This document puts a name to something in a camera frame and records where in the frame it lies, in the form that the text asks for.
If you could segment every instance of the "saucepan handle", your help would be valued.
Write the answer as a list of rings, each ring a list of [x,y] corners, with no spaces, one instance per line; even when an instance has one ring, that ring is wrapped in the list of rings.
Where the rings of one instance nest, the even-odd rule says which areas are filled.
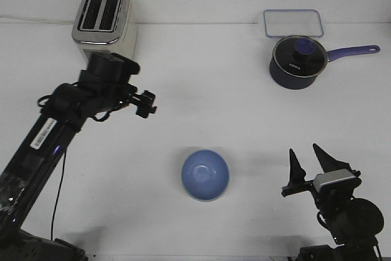
[[[340,48],[340,49],[328,51],[327,57],[330,62],[344,56],[371,54],[371,53],[377,53],[379,51],[380,51],[380,47],[377,45],[347,47],[347,48]]]

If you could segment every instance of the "blue saucepan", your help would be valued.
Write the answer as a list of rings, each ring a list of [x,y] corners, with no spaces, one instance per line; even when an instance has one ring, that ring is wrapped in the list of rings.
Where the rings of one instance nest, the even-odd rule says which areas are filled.
[[[371,54],[380,51],[377,45],[340,48],[326,51],[307,36],[288,36],[273,49],[269,70],[273,79],[288,89],[303,89],[311,85],[327,63],[343,56]]]

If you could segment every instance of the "sticker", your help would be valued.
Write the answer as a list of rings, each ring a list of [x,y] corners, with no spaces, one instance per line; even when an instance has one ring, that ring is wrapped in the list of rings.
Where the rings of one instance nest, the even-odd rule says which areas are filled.
[[[50,134],[56,123],[57,121],[55,119],[48,118],[48,120],[43,124],[41,130],[36,135],[35,139],[32,140],[30,147],[38,150],[42,146],[43,141],[45,141],[46,137]]]

